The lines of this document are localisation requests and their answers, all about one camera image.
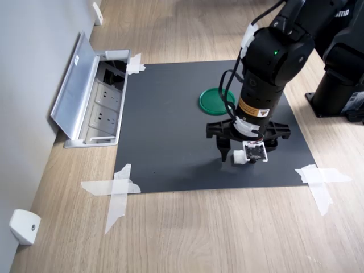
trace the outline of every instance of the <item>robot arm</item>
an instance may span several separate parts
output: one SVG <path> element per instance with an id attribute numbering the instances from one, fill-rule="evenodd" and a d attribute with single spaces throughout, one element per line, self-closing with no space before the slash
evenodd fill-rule
<path id="1" fill-rule="evenodd" d="M 289 137 L 287 125 L 271 122 L 270 119 L 286 83 L 301 71 L 314 50 L 315 38 L 347 1 L 289 0 L 269 27 L 259 29 L 254 38 L 246 39 L 250 42 L 249 47 L 241 50 L 242 56 L 238 57 L 232 71 L 234 77 L 241 61 L 243 86 L 239 103 L 231 113 L 225 100 L 231 119 L 209 123 L 206 128 L 208 138 L 216 135 L 222 161 L 226 160 L 231 139 L 264 142 L 269 152 L 277 146 L 278 137 Z"/>

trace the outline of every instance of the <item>green lid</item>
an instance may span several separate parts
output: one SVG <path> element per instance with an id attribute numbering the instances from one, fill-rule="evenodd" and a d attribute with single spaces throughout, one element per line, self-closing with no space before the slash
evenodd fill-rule
<path id="1" fill-rule="evenodd" d="M 235 104 L 235 96 L 232 92 L 228 91 L 227 101 Z M 200 107 L 202 110 L 210 115 L 224 115 L 226 114 L 225 104 L 218 95 L 218 88 L 211 88 L 204 91 L 200 96 Z"/>

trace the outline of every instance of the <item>small white object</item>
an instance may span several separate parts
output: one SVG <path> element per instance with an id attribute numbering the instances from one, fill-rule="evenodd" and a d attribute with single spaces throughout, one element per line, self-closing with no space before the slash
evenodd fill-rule
<path id="1" fill-rule="evenodd" d="M 244 150 L 234 151 L 234 164 L 245 164 L 247 163 Z"/>
<path id="2" fill-rule="evenodd" d="M 80 59 L 80 57 L 76 54 L 76 57 L 75 57 L 75 65 L 78 64 L 78 60 Z"/>
<path id="3" fill-rule="evenodd" d="M 252 137 L 255 138 L 258 136 L 258 134 L 253 133 L 253 130 L 258 131 L 260 126 L 258 125 L 254 125 L 251 124 L 247 121 L 244 121 L 243 119 L 240 119 L 239 117 L 236 118 L 235 122 L 234 122 L 234 127 L 235 129 L 238 130 L 239 133 L 247 136 L 247 137 Z"/>
<path id="4" fill-rule="evenodd" d="M 93 9 L 96 13 L 96 19 L 95 19 L 95 26 L 101 26 L 102 25 L 102 21 L 104 20 L 101 10 L 100 8 L 97 6 L 97 4 L 95 2 L 93 2 L 92 4 Z"/>
<path id="5" fill-rule="evenodd" d="M 245 31 L 243 39 L 241 40 L 241 54 L 240 58 L 244 58 L 246 52 L 248 51 L 248 47 L 252 41 L 254 41 L 254 33 L 258 30 L 258 24 L 251 25 L 249 23 L 248 28 Z"/>
<path id="6" fill-rule="evenodd" d="M 139 71 L 146 70 L 146 67 L 144 64 L 140 63 L 140 60 L 142 59 L 142 54 L 136 54 L 134 57 L 130 58 L 129 63 L 126 65 L 126 72 L 131 75 L 133 73 L 138 74 Z"/>
<path id="7" fill-rule="evenodd" d="M 23 209 L 14 210 L 9 227 L 21 245 L 33 245 L 38 232 L 40 217 Z"/>

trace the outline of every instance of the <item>electrical outlet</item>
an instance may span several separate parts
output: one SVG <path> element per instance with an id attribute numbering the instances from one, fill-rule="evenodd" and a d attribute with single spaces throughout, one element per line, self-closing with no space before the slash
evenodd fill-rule
<path id="1" fill-rule="evenodd" d="M 96 103 L 119 112 L 120 100 L 121 93 L 118 90 L 113 90 L 107 85 L 98 83 Z"/>
<path id="2" fill-rule="evenodd" d="M 95 104 L 92 108 L 90 127 L 116 135 L 118 114 L 104 106 Z"/>

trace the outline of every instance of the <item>black mat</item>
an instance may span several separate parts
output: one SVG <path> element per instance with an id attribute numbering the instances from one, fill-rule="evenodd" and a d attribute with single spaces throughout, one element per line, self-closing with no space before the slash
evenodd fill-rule
<path id="1" fill-rule="evenodd" d="M 115 172 L 131 163 L 130 179 L 142 193 L 246 187 L 302 185 L 295 168 L 315 161 L 285 96 L 273 121 L 289 124 L 289 139 L 279 138 L 278 149 L 268 153 L 268 162 L 234 165 L 232 141 L 225 163 L 215 137 L 206 138 L 206 123 L 228 119 L 214 117 L 198 107 L 200 94 L 217 87 L 221 74 L 233 61 L 150 64 L 127 82 L 122 127 Z M 231 91 L 238 99 L 241 84 Z"/>

